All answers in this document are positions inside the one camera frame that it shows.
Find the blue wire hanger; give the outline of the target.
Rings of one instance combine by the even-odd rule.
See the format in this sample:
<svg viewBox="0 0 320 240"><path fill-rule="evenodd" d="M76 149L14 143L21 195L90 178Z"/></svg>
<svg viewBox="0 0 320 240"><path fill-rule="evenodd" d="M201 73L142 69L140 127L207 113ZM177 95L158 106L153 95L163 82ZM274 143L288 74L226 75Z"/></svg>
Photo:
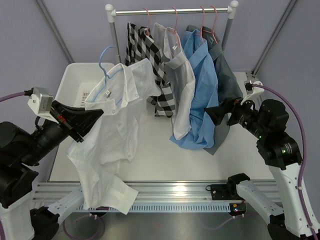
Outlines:
<svg viewBox="0 0 320 240"><path fill-rule="evenodd" d="M99 68L103 71L104 74L104 79L103 79L103 86L98 90L98 92L95 94L95 96L92 99L92 102L94 103L97 99L97 97L100 95L100 93L102 92L102 90L107 86L107 81L109 79L111 79L114 75L116 75L118 72L121 72L123 69L119 69L117 70L115 73L113 73L112 75L108 75L106 69L102 66L102 60L103 57L105 55L105 53L109 50L109 49L115 49L116 47L114 45L110 45L107 46L101 53L100 57L99 57L99 61L98 61L98 66Z"/></svg>

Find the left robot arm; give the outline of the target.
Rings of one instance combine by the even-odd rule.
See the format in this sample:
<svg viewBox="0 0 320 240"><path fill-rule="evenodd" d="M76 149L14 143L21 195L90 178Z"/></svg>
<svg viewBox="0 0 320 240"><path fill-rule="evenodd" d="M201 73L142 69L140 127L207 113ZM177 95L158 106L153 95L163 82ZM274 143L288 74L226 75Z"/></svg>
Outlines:
<svg viewBox="0 0 320 240"><path fill-rule="evenodd" d="M61 213L48 207L30 209L37 166L48 153L71 137L78 143L103 115L53 101L43 125L30 134L17 125L0 124L0 237L6 240L51 240L59 229Z"/></svg>

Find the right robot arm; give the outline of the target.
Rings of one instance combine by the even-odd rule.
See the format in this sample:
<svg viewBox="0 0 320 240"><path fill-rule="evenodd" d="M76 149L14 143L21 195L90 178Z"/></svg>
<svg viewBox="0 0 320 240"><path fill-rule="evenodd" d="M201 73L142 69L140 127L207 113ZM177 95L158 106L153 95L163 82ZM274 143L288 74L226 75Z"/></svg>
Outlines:
<svg viewBox="0 0 320 240"><path fill-rule="evenodd" d="M250 204L263 218L273 240L318 240L320 224L306 202L304 213L299 196L299 172L303 158L297 142L286 132L289 114L285 105L274 99L264 100L258 110L251 100L241 103L240 98L227 99L221 106L206 108L215 125L230 114L227 125L241 125L256 137L256 147L268 166L279 192L282 206L273 203L258 190L245 173L230 176L222 189L208 185L212 199L227 195L234 200Z"/></svg>

